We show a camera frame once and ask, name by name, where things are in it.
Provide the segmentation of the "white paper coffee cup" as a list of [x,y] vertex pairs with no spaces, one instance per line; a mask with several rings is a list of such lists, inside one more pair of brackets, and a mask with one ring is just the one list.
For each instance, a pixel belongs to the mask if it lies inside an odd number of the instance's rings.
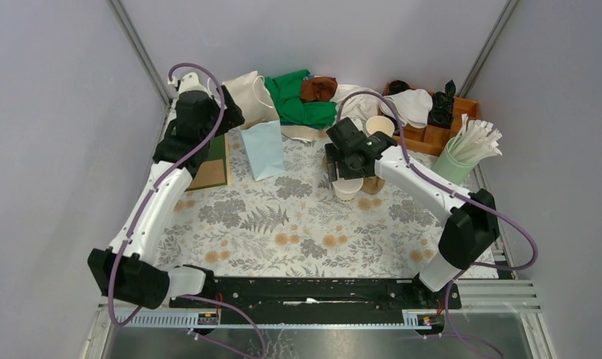
[[350,202],[355,199],[357,193],[362,189],[363,178],[338,179],[332,182],[332,187],[337,200]]

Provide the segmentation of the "light blue paper bag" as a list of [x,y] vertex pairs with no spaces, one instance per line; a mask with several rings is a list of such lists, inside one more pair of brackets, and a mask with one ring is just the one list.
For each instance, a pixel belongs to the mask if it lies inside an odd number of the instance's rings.
[[265,77],[257,71],[225,81],[223,85],[242,111],[240,135],[256,181],[285,171],[280,117]]

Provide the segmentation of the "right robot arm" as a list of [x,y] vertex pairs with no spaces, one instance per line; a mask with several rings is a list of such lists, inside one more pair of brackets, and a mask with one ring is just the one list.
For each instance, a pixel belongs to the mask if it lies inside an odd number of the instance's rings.
[[438,253],[417,275],[419,283],[412,289],[416,304],[433,307],[442,298],[442,288],[499,238],[496,216],[481,208],[494,208],[494,197],[484,189],[471,192],[447,182],[416,165],[389,135],[366,135],[349,118],[336,122],[327,134],[330,141],[325,153],[331,181],[378,177],[421,202],[442,224]]

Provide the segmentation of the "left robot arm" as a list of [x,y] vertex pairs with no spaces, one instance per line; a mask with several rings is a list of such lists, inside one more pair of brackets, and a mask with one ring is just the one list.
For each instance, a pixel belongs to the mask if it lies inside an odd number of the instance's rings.
[[161,234],[182,194],[209,156],[213,138],[243,124],[244,118],[225,85],[218,97],[195,73],[178,82],[175,117],[156,146],[146,185],[123,228],[105,250],[94,249],[87,264],[109,304],[125,301],[155,309],[187,295],[197,307],[215,300],[209,271],[197,266],[162,270],[154,265]]

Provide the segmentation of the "stack of paper cups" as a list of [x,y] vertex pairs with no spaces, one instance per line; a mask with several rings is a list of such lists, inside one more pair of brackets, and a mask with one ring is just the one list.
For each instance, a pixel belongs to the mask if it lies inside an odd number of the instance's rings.
[[364,125],[364,132],[367,135],[373,135],[376,132],[382,132],[389,137],[395,132],[395,125],[391,119],[385,116],[374,116],[369,118]]

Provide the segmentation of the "green paper bag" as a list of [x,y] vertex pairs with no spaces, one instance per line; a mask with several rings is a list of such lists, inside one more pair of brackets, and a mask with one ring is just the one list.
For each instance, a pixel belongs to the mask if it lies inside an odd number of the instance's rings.
[[230,185],[232,172],[230,169],[230,147],[228,134],[213,138],[210,142],[209,155],[200,166],[186,192],[199,191]]

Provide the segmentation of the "brown cloth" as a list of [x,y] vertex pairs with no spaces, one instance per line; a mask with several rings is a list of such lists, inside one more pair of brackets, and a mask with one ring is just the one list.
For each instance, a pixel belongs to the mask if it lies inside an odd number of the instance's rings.
[[329,102],[337,92],[338,83],[333,77],[317,76],[303,80],[300,99],[302,102]]

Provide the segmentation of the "white cloth on tray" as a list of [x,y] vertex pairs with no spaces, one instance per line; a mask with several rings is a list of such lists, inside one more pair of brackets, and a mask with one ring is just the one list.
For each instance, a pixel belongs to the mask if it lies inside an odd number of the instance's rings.
[[409,125],[417,129],[427,126],[433,100],[426,90],[406,90],[384,98],[396,108],[398,117],[393,116],[390,108],[382,102],[379,108],[384,114],[399,120],[403,126]]

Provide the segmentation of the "wooden compartment tray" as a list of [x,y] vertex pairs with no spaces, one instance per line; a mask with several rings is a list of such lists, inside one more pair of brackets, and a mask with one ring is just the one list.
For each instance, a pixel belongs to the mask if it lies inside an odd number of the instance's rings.
[[427,124],[425,128],[417,129],[406,125],[405,138],[408,148],[416,152],[439,156],[449,139],[458,134],[461,128],[462,114],[468,114],[471,120],[475,120],[480,115],[480,107],[478,102],[458,97],[455,92],[454,120],[451,128],[442,129]]

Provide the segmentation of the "green cloth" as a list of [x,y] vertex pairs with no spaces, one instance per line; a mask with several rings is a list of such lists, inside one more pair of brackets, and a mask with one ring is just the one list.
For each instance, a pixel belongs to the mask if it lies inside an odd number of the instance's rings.
[[282,124],[324,129],[333,125],[337,110],[335,102],[302,102],[302,82],[309,70],[298,70],[278,77],[265,77],[264,84]]

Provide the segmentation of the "green straw holder cup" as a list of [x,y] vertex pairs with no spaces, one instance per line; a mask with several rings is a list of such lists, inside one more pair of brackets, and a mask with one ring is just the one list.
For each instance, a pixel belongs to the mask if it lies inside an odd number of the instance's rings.
[[434,163],[432,170],[446,181],[461,185],[470,172],[477,166],[477,162],[460,162],[451,153],[451,147],[457,141],[456,137],[449,139],[441,155]]

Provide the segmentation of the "black plastic bags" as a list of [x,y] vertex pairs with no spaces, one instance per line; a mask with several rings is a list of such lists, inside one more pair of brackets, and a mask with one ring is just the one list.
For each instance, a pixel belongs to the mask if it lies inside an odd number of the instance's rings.
[[455,92],[455,83],[453,80],[449,80],[445,84],[444,91],[437,91],[431,95],[432,108],[428,115],[428,125],[442,129],[451,128],[454,120]]

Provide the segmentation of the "white wrapped straws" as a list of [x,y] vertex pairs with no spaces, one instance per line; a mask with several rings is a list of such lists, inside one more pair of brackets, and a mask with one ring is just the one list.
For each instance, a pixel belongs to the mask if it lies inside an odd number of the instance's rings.
[[448,153],[457,162],[478,163],[483,159],[501,156],[499,140],[503,137],[493,123],[471,120],[468,114],[461,116],[461,128],[449,142]]

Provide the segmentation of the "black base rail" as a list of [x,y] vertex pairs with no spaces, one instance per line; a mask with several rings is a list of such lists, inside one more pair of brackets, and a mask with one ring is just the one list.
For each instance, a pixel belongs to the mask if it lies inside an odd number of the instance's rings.
[[217,277],[211,271],[200,294],[203,301],[170,300],[171,308],[210,309],[223,325],[239,325],[245,318],[265,325],[402,325],[404,315],[421,310],[426,315],[462,307],[458,287],[450,294],[430,292],[418,280],[389,278]]

